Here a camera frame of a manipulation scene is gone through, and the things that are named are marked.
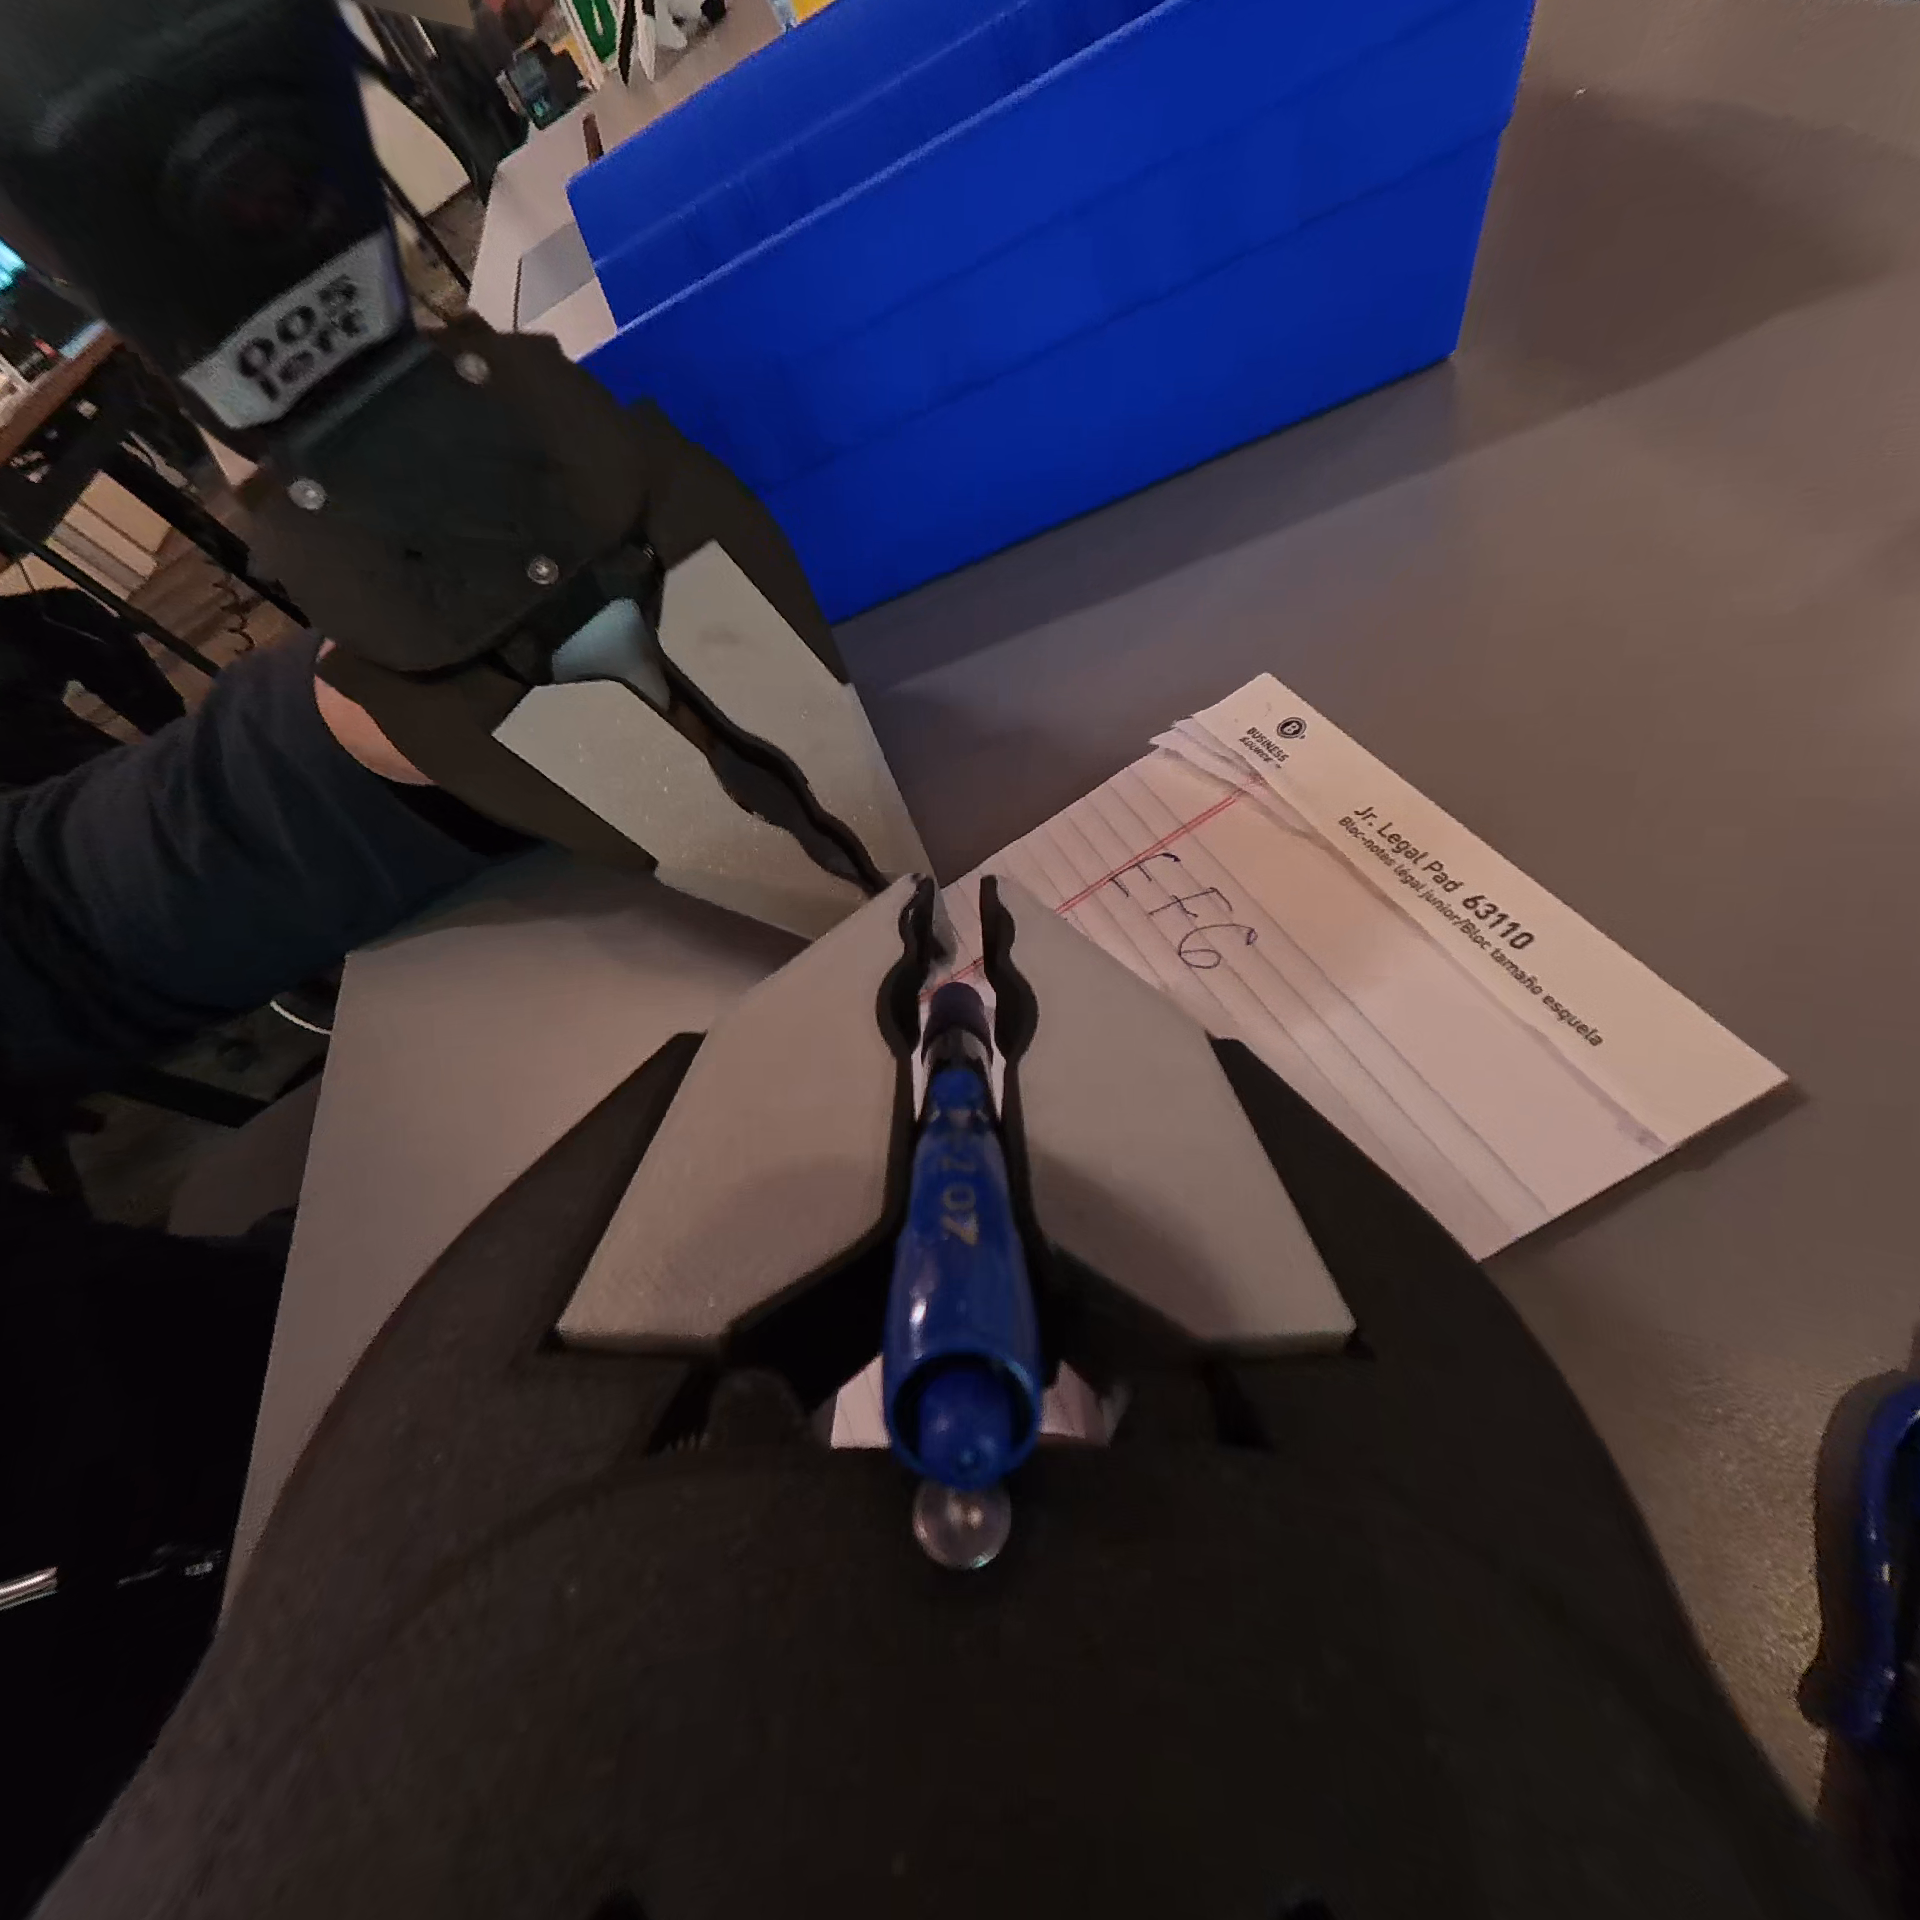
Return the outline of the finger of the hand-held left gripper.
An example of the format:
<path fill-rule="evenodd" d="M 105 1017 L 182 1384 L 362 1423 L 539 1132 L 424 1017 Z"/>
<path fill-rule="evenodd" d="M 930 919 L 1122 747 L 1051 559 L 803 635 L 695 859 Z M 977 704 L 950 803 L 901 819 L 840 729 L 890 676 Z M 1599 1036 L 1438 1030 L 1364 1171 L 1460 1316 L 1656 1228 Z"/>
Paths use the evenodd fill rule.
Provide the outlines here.
<path fill-rule="evenodd" d="M 887 874 L 819 863 L 737 803 L 708 756 L 636 689 L 605 679 L 530 689 L 492 740 L 654 859 L 659 883 L 805 941 L 883 893 Z"/>
<path fill-rule="evenodd" d="M 930 872 L 858 689 L 720 544 L 666 571 L 648 610 L 614 597 L 563 640 L 549 683 L 614 681 L 712 761 L 729 798 L 792 829 L 830 872 Z"/>

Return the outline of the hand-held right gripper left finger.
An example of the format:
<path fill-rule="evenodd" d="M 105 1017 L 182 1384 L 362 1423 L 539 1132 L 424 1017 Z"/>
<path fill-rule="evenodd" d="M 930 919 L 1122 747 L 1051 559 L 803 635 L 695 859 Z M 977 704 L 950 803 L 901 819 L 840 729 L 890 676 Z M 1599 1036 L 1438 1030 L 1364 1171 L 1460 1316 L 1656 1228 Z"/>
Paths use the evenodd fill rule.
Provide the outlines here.
<path fill-rule="evenodd" d="M 713 1022 L 558 1316 L 562 1351 L 775 1373 L 805 1413 L 870 1365 L 922 982 L 923 880 L 901 875 Z"/>

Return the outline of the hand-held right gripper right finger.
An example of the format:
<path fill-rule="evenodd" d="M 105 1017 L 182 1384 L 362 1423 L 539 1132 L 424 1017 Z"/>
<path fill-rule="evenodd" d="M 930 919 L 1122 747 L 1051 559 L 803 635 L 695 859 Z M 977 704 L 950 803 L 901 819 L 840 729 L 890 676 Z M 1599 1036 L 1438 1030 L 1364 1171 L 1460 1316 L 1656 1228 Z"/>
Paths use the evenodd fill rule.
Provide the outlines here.
<path fill-rule="evenodd" d="M 1354 1310 L 1205 1025 L 1020 881 L 983 878 L 975 906 L 1053 1361 L 1111 1394 L 1343 1347 Z"/>

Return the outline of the blue pen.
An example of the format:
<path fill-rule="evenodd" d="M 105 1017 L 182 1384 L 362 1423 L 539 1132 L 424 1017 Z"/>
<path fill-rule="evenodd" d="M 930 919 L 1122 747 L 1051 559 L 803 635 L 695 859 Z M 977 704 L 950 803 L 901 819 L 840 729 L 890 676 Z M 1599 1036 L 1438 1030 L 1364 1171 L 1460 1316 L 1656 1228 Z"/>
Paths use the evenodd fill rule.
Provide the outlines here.
<path fill-rule="evenodd" d="M 880 1334 L 890 1449 L 954 1500 L 995 1493 L 1036 1449 L 1044 1340 L 994 1087 L 994 1025 L 971 984 L 923 1007 L 923 1087 Z"/>

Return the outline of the white lined notepad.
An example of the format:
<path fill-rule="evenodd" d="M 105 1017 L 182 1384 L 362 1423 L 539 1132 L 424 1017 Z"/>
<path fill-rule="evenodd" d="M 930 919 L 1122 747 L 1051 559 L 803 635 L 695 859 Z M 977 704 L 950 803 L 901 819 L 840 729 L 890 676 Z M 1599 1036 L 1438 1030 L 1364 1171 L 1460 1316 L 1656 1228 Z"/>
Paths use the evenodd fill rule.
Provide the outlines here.
<path fill-rule="evenodd" d="M 943 889 L 1023 888 L 1251 1049 L 1474 1257 L 1788 1086 L 1272 676 Z"/>

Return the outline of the person's left forearm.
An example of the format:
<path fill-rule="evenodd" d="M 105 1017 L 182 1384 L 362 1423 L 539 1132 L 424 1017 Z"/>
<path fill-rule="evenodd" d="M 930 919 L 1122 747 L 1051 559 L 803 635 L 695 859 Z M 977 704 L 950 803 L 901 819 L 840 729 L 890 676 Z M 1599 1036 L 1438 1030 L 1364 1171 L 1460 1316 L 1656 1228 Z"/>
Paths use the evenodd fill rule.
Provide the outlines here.
<path fill-rule="evenodd" d="M 537 839 L 349 749 L 299 634 L 158 734 L 4 796 L 10 1084 L 98 1084 L 387 938 Z"/>

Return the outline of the blue pen cap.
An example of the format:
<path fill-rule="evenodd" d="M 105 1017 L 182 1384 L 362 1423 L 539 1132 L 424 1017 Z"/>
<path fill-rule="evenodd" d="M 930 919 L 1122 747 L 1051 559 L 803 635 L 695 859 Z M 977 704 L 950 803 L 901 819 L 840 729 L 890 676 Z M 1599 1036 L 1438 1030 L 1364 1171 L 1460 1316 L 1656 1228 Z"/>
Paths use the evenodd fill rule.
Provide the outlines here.
<path fill-rule="evenodd" d="M 1818 1643 L 1810 1719 L 1862 1754 L 1916 1756 L 1917 1377 L 1839 1395 L 1814 1470 Z"/>

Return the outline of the person's left hand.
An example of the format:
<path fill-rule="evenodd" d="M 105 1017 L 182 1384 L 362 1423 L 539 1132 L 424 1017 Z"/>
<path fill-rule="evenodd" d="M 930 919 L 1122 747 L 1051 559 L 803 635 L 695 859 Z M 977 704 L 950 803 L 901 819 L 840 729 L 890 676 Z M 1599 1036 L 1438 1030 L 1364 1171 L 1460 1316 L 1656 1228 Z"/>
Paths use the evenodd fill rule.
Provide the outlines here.
<path fill-rule="evenodd" d="M 374 777 L 401 787 L 426 790 L 431 779 L 387 737 L 372 714 L 314 670 L 316 712 L 334 742 Z"/>

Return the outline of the blue plastic bin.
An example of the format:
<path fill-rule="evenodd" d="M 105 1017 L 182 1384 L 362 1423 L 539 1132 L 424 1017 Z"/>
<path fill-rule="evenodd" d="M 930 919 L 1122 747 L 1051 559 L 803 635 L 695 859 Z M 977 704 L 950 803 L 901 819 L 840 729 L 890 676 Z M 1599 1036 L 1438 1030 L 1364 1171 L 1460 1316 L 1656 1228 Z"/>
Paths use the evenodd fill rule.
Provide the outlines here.
<path fill-rule="evenodd" d="M 1458 346 L 1525 1 L 830 4 L 568 184 L 830 622 Z"/>

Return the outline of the green and white sign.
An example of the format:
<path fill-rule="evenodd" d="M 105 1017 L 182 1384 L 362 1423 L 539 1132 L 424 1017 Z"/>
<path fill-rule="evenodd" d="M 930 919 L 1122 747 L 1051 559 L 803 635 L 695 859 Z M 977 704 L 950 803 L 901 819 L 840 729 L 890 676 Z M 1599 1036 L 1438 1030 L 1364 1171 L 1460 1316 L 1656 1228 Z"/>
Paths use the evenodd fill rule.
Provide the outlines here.
<path fill-rule="evenodd" d="M 659 68 L 655 1 L 570 1 L 595 84 L 654 81 Z"/>

